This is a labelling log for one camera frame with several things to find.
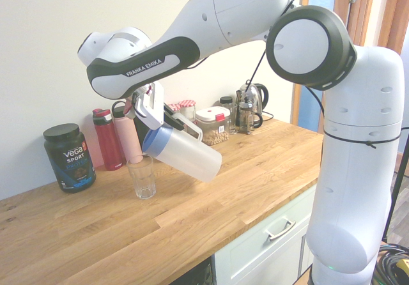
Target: kettle handle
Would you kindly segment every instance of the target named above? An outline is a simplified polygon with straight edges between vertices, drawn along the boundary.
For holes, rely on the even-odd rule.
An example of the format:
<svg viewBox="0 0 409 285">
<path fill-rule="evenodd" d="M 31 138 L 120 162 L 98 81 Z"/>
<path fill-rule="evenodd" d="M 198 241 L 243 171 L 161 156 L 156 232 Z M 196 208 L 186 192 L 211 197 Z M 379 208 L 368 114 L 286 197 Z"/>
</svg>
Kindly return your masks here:
<svg viewBox="0 0 409 285">
<path fill-rule="evenodd" d="M 261 108 L 264 109 L 268 103 L 268 90 L 263 84 L 254 84 L 259 91 L 263 92 L 264 99 L 261 101 Z"/>
<path fill-rule="evenodd" d="M 193 129 L 196 133 L 199 134 L 199 136 L 197 137 L 198 141 L 202 141 L 203 131 L 202 131 L 202 129 L 200 127 L 198 127 L 196 124 L 191 122 L 191 120 L 189 120 L 188 118 L 186 118 L 184 115 L 180 114 L 179 112 L 177 112 L 176 114 L 173 114 L 172 117 L 174 119 L 179 119 L 184 124 L 186 124 L 188 127 Z"/>
<path fill-rule="evenodd" d="M 258 112 L 254 112 L 253 114 L 255 114 L 260 119 L 260 121 L 258 121 L 258 124 L 254 125 L 253 127 L 259 128 L 263 124 L 263 116 L 260 115 Z"/>
</svg>

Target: food storage container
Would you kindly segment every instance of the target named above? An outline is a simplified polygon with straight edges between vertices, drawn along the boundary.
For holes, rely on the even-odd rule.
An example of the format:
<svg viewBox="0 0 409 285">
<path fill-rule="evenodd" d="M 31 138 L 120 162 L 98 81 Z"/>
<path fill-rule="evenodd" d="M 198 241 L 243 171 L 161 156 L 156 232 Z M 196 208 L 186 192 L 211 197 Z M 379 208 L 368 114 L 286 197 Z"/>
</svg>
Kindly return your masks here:
<svg viewBox="0 0 409 285">
<path fill-rule="evenodd" d="M 196 112 L 196 124 L 203 131 L 203 142 L 208 146 L 229 139 L 230 111 L 213 106 Z"/>
</svg>

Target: franka emika robot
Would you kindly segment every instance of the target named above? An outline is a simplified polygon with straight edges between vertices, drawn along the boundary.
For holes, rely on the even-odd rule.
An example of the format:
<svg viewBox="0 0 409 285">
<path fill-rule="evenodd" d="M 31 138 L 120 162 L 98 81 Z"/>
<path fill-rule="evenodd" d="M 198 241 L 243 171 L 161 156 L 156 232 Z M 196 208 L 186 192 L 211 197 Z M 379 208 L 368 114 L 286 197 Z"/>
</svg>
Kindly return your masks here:
<svg viewBox="0 0 409 285">
<path fill-rule="evenodd" d="M 129 113 L 155 130 L 170 122 L 157 80 L 226 48 L 265 41 L 278 76 L 326 96 L 321 171 L 307 231 L 312 280 L 368 285 L 391 202 L 403 118 L 402 60 L 389 49 L 354 46 L 332 11 L 291 3 L 190 0 L 153 45 L 142 31 L 126 27 L 91 33 L 78 56 L 99 95 L 132 97 Z"/>
</svg>

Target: black bottle cap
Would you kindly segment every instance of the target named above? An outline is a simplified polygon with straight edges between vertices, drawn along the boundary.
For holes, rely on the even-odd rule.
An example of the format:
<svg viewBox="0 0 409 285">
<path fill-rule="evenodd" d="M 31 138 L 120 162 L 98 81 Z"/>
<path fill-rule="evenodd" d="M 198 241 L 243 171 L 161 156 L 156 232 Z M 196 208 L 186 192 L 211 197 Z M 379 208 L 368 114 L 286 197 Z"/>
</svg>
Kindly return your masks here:
<svg viewBox="0 0 409 285">
<path fill-rule="evenodd" d="M 112 115 L 114 116 L 114 118 L 118 119 L 118 118 L 123 118 L 125 117 L 123 110 L 125 109 L 125 106 L 119 106 L 119 107 L 115 107 L 112 110 Z"/>
<path fill-rule="evenodd" d="M 231 96 L 222 96 L 220 98 L 220 103 L 221 104 L 233 103 L 233 98 Z"/>
<path fill-rule="evenodd" d="M 66 123 L 50 127 L 43 133 L 44 139 L 48 141 L 65 141 L 79 135 L 79 126 L 75 123 Z"/>
</svg>

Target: cabinet drawer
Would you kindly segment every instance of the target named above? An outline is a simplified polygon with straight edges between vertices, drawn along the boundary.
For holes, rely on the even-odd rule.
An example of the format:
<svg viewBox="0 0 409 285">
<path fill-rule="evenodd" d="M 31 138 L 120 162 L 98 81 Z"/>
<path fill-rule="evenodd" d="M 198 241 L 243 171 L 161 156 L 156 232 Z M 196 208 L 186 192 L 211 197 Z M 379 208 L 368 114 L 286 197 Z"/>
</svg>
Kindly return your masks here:
<svg viewBox="0 0 409 285">
<path fill-rule="evenodd" d="M 216 252 L 214 262 L 217 284 L 236 284 L 308 225 L 314 192 L 315 186 Z"/>
</svg>

